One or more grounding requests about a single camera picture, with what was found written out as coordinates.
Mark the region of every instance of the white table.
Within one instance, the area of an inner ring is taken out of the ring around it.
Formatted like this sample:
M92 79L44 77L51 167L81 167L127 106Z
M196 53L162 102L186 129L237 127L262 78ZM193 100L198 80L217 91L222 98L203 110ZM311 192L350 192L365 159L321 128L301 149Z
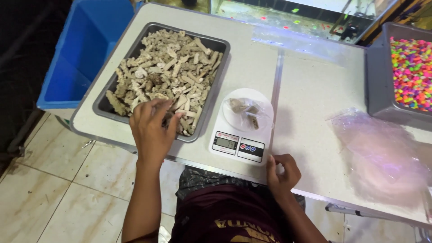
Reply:
M302 172L294 193L354 208L413 226L432 228L421 204L418 208L372 203L350 188L341 147L326 119L356 107L365 110L365 50L323 40L323 48L340 53L343 65L310 55L252 42L253 25L155 3L144 5L129 24L101 72L71 119L74 132L91 139L136 150L128 124L103 118L92 110L113 70L148 22L159 22L227 40L231 52L219 93L212 103L200 137L191 144L175 141L167 159L257 183L266 183L265 167L252 166L208 151L212 128L223 97L238 88L259 90L275 107L272 151L291 153ZM432 144L432 133L408 128L417 140Z

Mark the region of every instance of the plastic bag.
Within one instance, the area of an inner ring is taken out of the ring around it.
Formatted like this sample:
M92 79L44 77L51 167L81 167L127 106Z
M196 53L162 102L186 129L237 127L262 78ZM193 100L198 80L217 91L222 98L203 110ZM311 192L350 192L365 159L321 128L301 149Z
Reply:
M224 101L225 105L239 118L239 124L235 122L235 128L242 131L254 131L265 127L265 122L269 116L265 113L264 106L259 105L260 102L254 101L249 98L230 98Z
M351 181L363 196L413 199L427 189L430 171L417 156L417 141L400 125L348 109L331 119L337 137L351 153Z

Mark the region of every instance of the colorful aquarium gravel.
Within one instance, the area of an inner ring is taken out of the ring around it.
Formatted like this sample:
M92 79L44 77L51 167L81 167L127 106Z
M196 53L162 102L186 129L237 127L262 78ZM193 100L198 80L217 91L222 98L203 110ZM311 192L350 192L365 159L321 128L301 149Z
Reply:
M405 107L432 111L432 43L390 37L394 97Z

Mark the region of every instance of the hand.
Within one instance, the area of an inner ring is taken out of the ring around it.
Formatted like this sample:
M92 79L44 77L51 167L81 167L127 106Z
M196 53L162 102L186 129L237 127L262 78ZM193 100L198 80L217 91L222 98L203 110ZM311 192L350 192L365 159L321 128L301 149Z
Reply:
M162 119L172 100L154 99L141 103L133 110L129 125L137 144L138 161L147 169L160 169L162 162L174 141L177 124L182 113L175 114L168 129L162 127Z
M276 165L282 164L285 171L276 173ZM302 174L290 154L269 156L267 160L267 185L276 201L291 196L291 189L299 182Z

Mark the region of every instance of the fish tank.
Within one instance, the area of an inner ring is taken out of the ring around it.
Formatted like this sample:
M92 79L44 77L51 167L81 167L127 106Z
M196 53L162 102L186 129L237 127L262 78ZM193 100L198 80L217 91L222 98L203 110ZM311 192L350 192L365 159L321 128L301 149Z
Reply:
M355 44L396 0L152 0L255 25Z

